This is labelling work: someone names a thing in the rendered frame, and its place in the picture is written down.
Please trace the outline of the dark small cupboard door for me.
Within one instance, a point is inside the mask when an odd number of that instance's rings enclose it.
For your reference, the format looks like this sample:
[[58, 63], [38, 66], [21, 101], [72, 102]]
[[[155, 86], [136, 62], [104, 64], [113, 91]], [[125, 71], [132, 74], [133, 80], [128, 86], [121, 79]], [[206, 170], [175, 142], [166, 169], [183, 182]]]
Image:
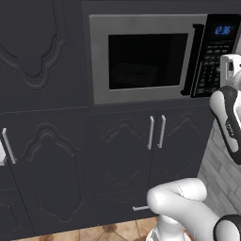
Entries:
[[[167, 121], [159, 149], [162, 115]], [[198, 176], [213, 122], [207, 105], [158, 110], [149, 187]]]
[[98, 195], [148, 186], [153, 150], [147, 145], [154, 110], [92, 115], [91, 132]]

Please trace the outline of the silver microwave door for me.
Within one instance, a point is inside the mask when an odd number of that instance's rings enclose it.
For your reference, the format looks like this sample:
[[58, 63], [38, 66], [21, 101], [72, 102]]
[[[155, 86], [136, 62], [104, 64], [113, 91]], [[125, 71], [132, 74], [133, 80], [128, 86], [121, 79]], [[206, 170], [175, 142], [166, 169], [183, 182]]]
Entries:
[[185, 98], [181, 91], [205, 14], [96, 14], [89, 17], [95, 104]]

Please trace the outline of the dark large ornate cupboard door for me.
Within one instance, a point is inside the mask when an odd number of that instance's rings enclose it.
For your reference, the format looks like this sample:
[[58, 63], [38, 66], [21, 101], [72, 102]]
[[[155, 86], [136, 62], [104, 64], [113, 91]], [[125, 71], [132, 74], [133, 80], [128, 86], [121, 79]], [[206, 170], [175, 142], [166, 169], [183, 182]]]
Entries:
[[0, 135], [36, 235], [98, 224], [86, 107], [0, 114]]

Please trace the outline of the silver and black microwave oven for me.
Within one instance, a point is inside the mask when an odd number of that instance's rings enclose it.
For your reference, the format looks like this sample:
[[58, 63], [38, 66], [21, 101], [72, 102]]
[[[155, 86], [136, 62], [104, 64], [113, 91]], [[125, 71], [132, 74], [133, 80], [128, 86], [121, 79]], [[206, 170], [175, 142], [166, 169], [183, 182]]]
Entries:
[[239, 14], [205, 14], [203, 30], [192, 89], [186, 97], [208, 97], [220, 87], [220, 57], [231, 54], [241, 26]]

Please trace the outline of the dark drawer front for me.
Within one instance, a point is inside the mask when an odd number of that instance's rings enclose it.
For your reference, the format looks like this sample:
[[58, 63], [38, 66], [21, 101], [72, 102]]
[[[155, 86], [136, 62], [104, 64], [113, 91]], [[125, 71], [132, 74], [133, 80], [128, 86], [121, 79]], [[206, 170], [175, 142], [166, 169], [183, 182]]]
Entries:
[[104, 194], [97, 197], [98, 221], [100, 225], [156, 217], [147, 206], [147, 189]]

